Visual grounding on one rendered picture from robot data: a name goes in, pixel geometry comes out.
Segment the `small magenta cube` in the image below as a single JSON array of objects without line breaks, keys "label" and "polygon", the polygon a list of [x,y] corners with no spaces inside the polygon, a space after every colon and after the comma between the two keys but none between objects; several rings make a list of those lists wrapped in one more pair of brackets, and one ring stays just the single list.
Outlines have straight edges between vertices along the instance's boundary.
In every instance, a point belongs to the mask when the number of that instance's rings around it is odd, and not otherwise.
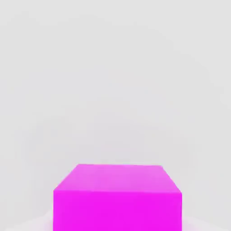
[{"label": "small magenta cube", "polygon": [[79,164],[54,189],[53,231],[182,231],[182,193],[162,166]]}]

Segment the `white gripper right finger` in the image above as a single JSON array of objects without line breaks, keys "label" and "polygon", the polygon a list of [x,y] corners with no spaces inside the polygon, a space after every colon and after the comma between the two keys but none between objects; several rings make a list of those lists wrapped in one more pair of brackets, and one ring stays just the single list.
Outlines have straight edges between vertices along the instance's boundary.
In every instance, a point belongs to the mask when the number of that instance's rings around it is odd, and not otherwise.
[{"label": "white gripper right finger", "polygon": [[224,231],[224,229],[199,219],[184,217],[182,231]]}]

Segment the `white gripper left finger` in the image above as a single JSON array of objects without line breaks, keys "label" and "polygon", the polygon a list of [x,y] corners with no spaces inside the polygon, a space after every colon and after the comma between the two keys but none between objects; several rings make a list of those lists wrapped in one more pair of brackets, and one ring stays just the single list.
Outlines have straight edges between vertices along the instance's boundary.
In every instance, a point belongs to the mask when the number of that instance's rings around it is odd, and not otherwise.
[{"label": "white gripper left finger", "polygon": [[50,210],[41,217],[7,228],[5,231],[53,231],[53,212]]}]

